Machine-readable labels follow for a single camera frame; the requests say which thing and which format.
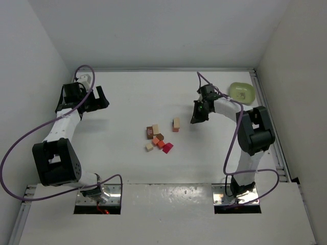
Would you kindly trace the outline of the natural wood hotel block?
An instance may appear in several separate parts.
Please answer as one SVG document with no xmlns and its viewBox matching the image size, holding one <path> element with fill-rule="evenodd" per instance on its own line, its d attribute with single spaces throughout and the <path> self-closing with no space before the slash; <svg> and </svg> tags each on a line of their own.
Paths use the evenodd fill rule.
<svg viewBox="0 0 327 245">
<path fill-rule="evenodd" d="M 173 127 L 174 127 L 175 129 L 179 129 L 179 128 L 180 128 L 180 119 L 179 119 L 179 117 L 175 117 L 175 118 L 173 119 Z"/>
</svg>

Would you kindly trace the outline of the green plastic bowl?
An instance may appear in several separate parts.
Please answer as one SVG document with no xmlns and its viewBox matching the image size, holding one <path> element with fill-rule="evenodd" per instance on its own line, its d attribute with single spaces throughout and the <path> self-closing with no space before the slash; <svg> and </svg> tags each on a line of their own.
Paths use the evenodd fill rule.
<svg viewBox="0 0 327 245">
<path fill-rule="evenodd" d="M 255 101 L 255 89 L 247 83 L 232 83 L 229 87 L 228 95 L 233 100 L 245 105 L 251 105 Z"/>
</svg>

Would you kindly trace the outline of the brown cube block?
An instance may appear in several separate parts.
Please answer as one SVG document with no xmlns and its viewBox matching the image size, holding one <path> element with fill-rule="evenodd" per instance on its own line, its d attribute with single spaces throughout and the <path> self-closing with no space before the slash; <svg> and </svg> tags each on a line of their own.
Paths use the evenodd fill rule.
<svg viewBox="0 0 327 245">
<path fill-rule="evenodd" d="M 156 135 L 156 138 L 157 138 L 159 141 L 163 141 L 163 140 L 164 140 L 164 136 L 163 136 L 161 133 L 157 134 L 157 135 Z"/>
</svg>

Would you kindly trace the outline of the magenta roof block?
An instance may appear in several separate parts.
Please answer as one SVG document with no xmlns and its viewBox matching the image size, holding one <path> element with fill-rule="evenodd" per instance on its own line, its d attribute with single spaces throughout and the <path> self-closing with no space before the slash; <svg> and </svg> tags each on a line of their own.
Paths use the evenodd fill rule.
<svg viewBox="0 0 327 245">
<path fill-rule="evenodd" d="M 167 154 L 172 148 L 173 148 L 173 145 L 171 143 L 167 143 L 163 147 L 162 151 Z"/>
</svg>

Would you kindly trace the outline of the red-orange cube block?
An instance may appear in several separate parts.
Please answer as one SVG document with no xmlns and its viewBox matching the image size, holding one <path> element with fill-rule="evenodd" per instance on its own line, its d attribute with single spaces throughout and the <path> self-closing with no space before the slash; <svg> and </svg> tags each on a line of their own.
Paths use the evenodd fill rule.
<svg viewBox="0 0 327 245">
<path fill-rule="evenodd" d="M 157 147 L 159 148 L 159 149 L 163 149 L 164 147 L 165 147 L 165 143 L 164 143 L 164 141 L 163 140 L 161 140 L 161 141 L 159 141 L 158 143 L 157 143 Z"/>
</svg>

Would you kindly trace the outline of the salmon cube block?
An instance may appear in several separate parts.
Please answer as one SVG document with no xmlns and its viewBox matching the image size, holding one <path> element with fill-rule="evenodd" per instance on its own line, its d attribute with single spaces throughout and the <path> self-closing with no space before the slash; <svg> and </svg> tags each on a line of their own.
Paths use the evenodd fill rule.
<svg viewBox="0 0 327 245">
<path fill-rule="evenodd" d="M 157 137 L 154 137 L 154 138 L 152 139 L 152 143 L 153 143 L 153 145 L 157 145 L 159 142 L 160 142 L 160 140 L 159 140 Z"/>
</svg>

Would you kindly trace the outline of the brown printed rectangular block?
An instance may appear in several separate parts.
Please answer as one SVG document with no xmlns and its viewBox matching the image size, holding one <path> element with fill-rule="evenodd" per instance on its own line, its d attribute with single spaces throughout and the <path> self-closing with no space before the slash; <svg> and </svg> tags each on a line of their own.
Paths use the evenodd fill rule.
<svg viewBox="0 0 327 245">
<path fill-rule="evenodd" d="M 146 127 L 146 135 L 148 140 L 153 139 L 153 127 Z"/>
</svg>

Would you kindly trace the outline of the natural wood cube block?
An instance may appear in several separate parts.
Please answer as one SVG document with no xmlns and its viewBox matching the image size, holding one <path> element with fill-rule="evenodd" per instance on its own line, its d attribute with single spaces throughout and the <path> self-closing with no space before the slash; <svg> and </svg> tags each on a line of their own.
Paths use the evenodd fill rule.
<svg viewBox="0 0 327 245">
<path fill-rule="evenodd" d="M 153 144 L 152 143 L 148 143 L 145 145 L 145 148 L 146 148 L 146 151 L 149 152 L 149 151 L 152 151 L 153 150 Z"/>
</svg>

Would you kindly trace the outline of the natural wood long block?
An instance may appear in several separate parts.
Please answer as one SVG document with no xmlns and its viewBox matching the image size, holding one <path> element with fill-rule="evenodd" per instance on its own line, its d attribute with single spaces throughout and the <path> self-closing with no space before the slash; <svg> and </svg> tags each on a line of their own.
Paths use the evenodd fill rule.
<svg viewBox="0 0 327 245">
<path fill-rule="evenodd" d="M 153 135 L 158 135 L 160 133 L 158 124 L 152 125 Z"/>
</svg>

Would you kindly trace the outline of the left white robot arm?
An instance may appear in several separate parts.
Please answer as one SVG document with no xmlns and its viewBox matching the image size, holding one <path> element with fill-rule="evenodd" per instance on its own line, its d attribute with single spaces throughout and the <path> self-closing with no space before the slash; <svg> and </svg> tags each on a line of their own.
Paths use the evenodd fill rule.
<svg viewBox="0 0 327 245">
<path fill-rule="evenodd" d="M 85 112 L 109 106 L 102 87 L 98 86 L 96 90 L 98 98 L 85 82 L 64 84 L 55 110 L 58 120 L 43 142 L 32 147 L 42 185 L 77 187 L 84 197 L 95 200 L 103 195 L 103 186 L 98 185 L 100 176 L 82 169 L 71 140 Z"/>
</svg>

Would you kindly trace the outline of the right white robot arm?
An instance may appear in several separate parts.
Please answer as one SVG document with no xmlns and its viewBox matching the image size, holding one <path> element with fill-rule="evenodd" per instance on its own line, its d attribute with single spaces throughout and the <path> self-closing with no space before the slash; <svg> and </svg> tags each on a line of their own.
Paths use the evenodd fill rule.
<svg viewBox="0 0 327 245">
<path fill-rule="evenodd" d="M 209 114 L 218 113 L 236 123 L 232 143 L 238 142 L 241 155 L 236 172 L 228 174 L 224 163 L 223 172 L 231 176 L 230 192 L 235 198 L 255 186 L 255 173 L 264 152 L 275 142 L 275 132 L 267 109 L 263 106 L 249 107 L 229 99 L 215 91 L 211 85 L 197 90 L 199 99 L 194 101 L 191 124 L 209 120 Z"/>
</svg>

